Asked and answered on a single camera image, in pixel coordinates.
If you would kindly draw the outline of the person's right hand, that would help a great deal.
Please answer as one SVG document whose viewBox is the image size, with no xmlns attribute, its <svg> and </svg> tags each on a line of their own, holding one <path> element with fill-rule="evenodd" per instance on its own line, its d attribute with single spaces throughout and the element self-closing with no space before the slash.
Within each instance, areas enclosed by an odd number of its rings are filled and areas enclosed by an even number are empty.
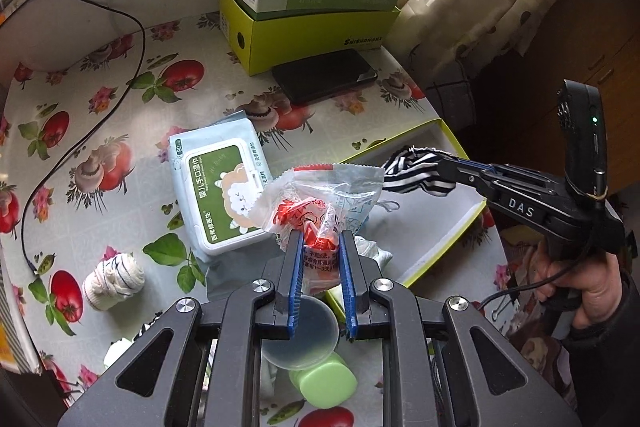
<svg viewBox="0 0 640 427">
<path fill-rule="evenodd" d="M 582 293 L 582 305 L 577 309 L 572 326 L 588 329 L 608 320 L 623 297 L 620 264 L 615 255 L 604 253 L 575 265 L 553 282 L 535 289 L 539 301 L 551 298 L 559 288 L 573 288 Z"/>
</svg>

